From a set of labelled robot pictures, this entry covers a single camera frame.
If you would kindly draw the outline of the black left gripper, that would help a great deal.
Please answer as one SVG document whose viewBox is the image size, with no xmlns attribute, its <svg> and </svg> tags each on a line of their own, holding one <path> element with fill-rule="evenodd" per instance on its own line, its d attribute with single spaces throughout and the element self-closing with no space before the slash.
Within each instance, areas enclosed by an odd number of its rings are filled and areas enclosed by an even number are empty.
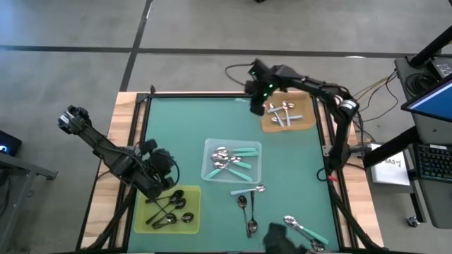
<svg viewBox="0 0 452 254">
<path fill-rule="evenodd" d="M 147 200 L 155 200 L 175 186 L 174 179 L 170 176 L 171 168 L 175 165 L 173 156 L 165 148 L 159 148 L 154 139 L 139 142 L 138 150 L 140 156 L 146 156 L 143 160 L 145 182 L 153 190 L 143 195 Z"/>
</svg>

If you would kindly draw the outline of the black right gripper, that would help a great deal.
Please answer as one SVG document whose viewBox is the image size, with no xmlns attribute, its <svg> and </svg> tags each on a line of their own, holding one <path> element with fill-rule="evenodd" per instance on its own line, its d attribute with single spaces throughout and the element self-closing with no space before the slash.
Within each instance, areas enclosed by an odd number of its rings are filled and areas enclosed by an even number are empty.
<svg viewBox="0 0 452 254">
<path fill-rule="evenodd" d="M 271 96 L 276 90 L 287 92 L 275 77 L 281 65 L 267 66 L 262 60 L 255 59 L 251 63 L 248 74 L 251 80 L 247 80 L 244 85 L 244 92 L 248 95 L 260 96 L 258 104 L 254 97 L 250 98 L 250 112 L 263 116 L 266 111 L 266 98 Z"/>
</svg>

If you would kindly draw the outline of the yellow plastic bin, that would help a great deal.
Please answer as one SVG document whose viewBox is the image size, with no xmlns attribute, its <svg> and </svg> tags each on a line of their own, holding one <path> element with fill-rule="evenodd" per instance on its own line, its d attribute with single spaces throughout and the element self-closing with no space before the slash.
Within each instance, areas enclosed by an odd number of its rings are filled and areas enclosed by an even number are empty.
<svg viewBox="0 0 452 254">
<path fill-rule="evenodd" d="M 176 186 L 162 193 L 161 197 L 173 194 L 177 190 L 183 190 L 186 199 L 185 206 L 180 210 L 175 210 L 174 205 L 168 205 L 164 211 L 162 208 L 168 204 L 168 199 L 146 204 L 147 200 L 142 193 L 138 193 L 134 212 L 133 232 L 136 234 L 197 234 L 200 228 L 201 216 L 201 189 L 198 186 Z M 149 224 L 145 221 L 157 212 L 159 215 Z M 189 223 L 184 223 L 181 217 L 184 213 L 191 212 L 194 219 Z M 152 224 L 163 218 L 166 214 L 173 213 L 177 217 L 177 222 L 161 229 L 153 229 Z"/>
</svg>

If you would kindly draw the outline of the orange plastic bin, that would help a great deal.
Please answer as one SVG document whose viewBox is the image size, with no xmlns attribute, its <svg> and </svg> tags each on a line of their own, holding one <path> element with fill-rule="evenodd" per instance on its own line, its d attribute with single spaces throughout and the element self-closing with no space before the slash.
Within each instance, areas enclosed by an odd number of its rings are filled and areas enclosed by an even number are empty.
<svg viewBox="0 0 452 254">
<path fill-rule="evenodd" d="M 288 126 L 286 121 L 283 121 L 284 126 L 280 126 L 279 123 L 273 123 L 272 117 L 275 117 L 274 113 L 268 113 L 269 104 L 273 103 L 276 107 L 281 107 L 283 101 L 288 101 L 295 104 L 295 107 L 289 109 L 290 116 L 302 115 L 302 119 L 290 120 L 291 126 Z M 261 128 L 265 133 L 276 133 L 281 131 L 304 131 L 310 129 L 316 124 L 316 117 L 314 116 L 314 109 L 312 100 L 307 92 L 275 92 L 268 98 L 265 103 L 266 112 L 261 117 Z M 286 118 L 285 110 L 278 111 L 279 117 Z"/>
</svg>

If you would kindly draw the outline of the clear plastic bin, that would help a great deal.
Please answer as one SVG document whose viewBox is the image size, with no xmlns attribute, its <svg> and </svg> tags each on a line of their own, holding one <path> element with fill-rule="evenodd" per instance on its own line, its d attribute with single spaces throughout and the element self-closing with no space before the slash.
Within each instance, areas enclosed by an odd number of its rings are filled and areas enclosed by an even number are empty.
<svg viewBox="0 0 452 254">
<path fill-rule="evenodd" d="M 211 179 L 206 179 L 206 175 L 213 171 L 215 168 L 213 166 L 213 160 L 210 156 L 214 153 L 218 147 L 227 147 L 227 148 L 242 148 L 242 147 L 255 147 L 257 148 L 257 152 L 259 156 L 256 157 L 241 157 L 242 161 L 250 164 L 252 166 L 251 169 L 245 169 L 242 167 L 238 167 L 235 164 L 229 164 L 228 167 L 234 169 L 240 173 L 246 174 L 250 176 L 253 181 L 248 182 L 244 179 L 241 179 L 234 174 L 226 170 L 222 170 L 219 174 L 214 176 Z M 225 140 L 225 139 L 214 139 L 209 138 L 204 142 L 204 151 L 203 151 L 203 163 L 201 167 L 201 178 L 205 181 L 219 182 L 219 183 L 246 183 L 246 184 L 257 184 L 261 181 L 261 166 L 262 166 L 262 145 L 257 141 L 246 141 L 246 140 Z"/>
</svg>

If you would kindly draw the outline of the teal green table mat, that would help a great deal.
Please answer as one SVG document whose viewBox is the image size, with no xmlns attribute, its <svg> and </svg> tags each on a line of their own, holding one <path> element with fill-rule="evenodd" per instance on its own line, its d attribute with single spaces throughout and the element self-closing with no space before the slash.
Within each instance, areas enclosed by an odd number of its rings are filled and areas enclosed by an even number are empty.
<svg viewBox="0 0 452 254">
<path fill-rule="evenodd" d="M 317 127 L 304 131 L 264 133 L 246 102 L 232 98 L 155 98 L 146 133 L 174 157 L 180 184 L 201 189 L 197 234 L 136 234 L 131 253 L 262 251 L 271 222 L 292 215 L 302 225 L 339 248 L 328 186 L 323 181 L 323 153 Z M 206 139 L 257 141 L 262 145 L 261 181 L 266 190 L 254 201 L 256 233 L 246 236 L 244 214 L 230 191 L 238 183 L 201 178 Z"/>
</svg>

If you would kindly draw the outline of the dark grey side table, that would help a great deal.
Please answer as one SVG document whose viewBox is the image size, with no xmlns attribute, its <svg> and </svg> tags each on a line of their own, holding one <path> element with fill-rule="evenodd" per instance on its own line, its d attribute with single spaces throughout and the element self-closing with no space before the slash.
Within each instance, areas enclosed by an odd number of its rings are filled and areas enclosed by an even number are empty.
<svg viewBox="0 0 452 254">
<path fill-rule="evenodd" d="M 36 176 L 53 181 L 57 171 L 0 152 L 0 254 L 5 254 Z"/>
</svg>

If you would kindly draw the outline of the black cart bar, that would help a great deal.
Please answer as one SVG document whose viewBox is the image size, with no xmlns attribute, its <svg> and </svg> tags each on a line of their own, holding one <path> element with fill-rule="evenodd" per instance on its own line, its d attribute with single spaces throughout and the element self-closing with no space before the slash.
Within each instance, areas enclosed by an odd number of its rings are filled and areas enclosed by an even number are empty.
<svg viewBox="0 0 452 254">
<path fill-rule="evenodd" d="M 363 165 L 365 168 L 372 167 L 399 152 L 403 152 L 411 144 L 418 143 L 419 141 L 420 137 L 417 128 L 413 126 L 378 148 L 366 153 L 363 157 Z"/>
</svg>

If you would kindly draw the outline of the white paper sheet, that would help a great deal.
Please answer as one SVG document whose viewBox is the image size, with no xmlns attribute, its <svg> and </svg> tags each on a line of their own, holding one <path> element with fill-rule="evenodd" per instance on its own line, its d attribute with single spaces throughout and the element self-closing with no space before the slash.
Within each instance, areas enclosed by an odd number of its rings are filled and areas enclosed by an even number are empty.
<svg viewBox="0 0 452 254">
<path fill-rule="evenodd" d="M 409 186 L 410 180 L 405 164 L 404 152 L 399 152 L 371 168 L 374 183 Z"/>
</svg>

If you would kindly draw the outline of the black device with blue light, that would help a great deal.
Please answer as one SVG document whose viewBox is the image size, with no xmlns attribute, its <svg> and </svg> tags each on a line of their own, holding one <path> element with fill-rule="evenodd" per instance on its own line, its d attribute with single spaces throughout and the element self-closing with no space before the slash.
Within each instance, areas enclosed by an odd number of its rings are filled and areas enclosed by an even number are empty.
<svg viewBox="0 0 452 254">
<path fill-rule="evenodd" d="M 22 141 L 0 130 L 0 153 L 15 157 L 22 145 Z"/>
</svg>

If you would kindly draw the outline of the monitor with blue screen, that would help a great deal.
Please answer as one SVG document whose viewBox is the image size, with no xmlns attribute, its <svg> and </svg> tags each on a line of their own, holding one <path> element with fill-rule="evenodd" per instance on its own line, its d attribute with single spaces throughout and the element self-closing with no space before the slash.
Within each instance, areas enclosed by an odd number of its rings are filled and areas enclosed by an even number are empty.
<svg viewBox="0 0 452 254">
<path fill-rule="evenodd" d="M 437 82 L 434 87 L 409 99 L 401 109 L 452 123 L 452 74 Z"/>
</svg>

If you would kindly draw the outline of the black pole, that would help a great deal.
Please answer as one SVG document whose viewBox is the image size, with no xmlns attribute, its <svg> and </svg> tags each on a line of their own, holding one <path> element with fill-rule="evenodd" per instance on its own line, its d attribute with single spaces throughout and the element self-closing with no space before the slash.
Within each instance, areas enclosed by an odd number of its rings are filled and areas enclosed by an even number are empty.
<svg viewBox="0 0 452 254">
<path fill-rule="evenodd" d="M 423 50 L 411 58 L 408 64 L 413 68 L 418 68 L 423 65 L 435 53 L 445 47 L 452 41 L 452 25 L 442 32 L 437 38 L 430 42 Z"/>
</svg>

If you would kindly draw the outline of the black power adapter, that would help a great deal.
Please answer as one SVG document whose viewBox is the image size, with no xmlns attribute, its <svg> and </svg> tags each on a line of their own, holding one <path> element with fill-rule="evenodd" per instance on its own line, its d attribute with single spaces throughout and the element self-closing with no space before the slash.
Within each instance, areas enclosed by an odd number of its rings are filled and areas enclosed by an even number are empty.
<svg viewBox="0 0 452 254">
<path fill-rule="evenodd" d="M 452 74 L 452 58 L 435 57 L 431 60 L 432 73 L 441 80 Z"/>
</svg>

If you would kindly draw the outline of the grey computer cart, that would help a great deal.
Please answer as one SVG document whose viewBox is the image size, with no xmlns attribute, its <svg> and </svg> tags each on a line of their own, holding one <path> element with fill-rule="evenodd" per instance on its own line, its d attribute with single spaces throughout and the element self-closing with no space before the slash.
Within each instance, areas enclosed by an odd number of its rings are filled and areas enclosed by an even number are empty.
<svg viewBox="0 0 452 254">
<path fill-rule="evenodd" d="M 409 79 L 415 74 L 426 73 L 427 70 L 412 68 L 406 58 L 395 60 L 395 67 L 403 86 L 406 99 L 413 99 L 414 93 L 408 90 Z M 433 119 L 429 116 L 412 114 L 415 130 L 418 138 L 410 150 L 411 157 L 415 160 L 415 168 L 420 168 L 420 157 L 417 155 L 420 147 L 452 149 L 452 122 Z M 433 226 L 439 229 L 452 229 L 452 183 L 434 180 L 419 180 L 420 191 L 427 206 Z"/>
</svg>

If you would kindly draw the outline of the black aluminium rig frame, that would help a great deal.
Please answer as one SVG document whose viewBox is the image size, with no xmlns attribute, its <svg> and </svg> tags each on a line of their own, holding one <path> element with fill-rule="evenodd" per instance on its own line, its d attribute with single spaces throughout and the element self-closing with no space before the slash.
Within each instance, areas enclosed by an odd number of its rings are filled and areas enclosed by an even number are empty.
<svg viewBox="0 0 452 254">
<path fill-rule="evenodd" d="M 229 97 L 235 99 L 245 96 L 240 91 L 119 92 L 107 137 L 114 144 L 120 146 L 134 145 L 142 141 L 148 125 L 151 100 L 154 97 Z M 382 246 L 381 230 L 367 183 L 367 175 L 361 168 L 362 165 L 361 159 L 351 158 L 344 171 L 335 174 L 337 178 L 335 189 L 368 237 L 375 244 Z M 126 251 L 129 245 L 133 205 L 128 206 L 102 248 L 92 249 L 90 245 L 107 227 L 129 191 L 124 184 L 108 176 L 103 179 L 95 179 L 74 250 L 75 254 L 118 254 Z"/>
</svg>

